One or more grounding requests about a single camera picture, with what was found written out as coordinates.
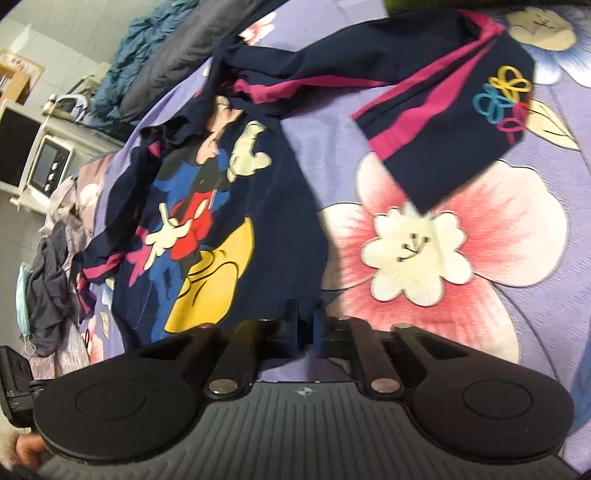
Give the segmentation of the person's hand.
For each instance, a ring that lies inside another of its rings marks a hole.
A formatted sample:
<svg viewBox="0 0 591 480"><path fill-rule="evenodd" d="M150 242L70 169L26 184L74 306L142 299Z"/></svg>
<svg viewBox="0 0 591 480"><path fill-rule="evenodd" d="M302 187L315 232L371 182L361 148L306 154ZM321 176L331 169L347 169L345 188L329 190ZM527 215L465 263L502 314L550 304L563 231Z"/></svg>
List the person's hand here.
<svg viewBox="0 0 591 480"><path fill-rule="evenodd" d="M27 433L18 436L14 452L19 465L37 469L47 453L47 447L38 433Z"/></svg>

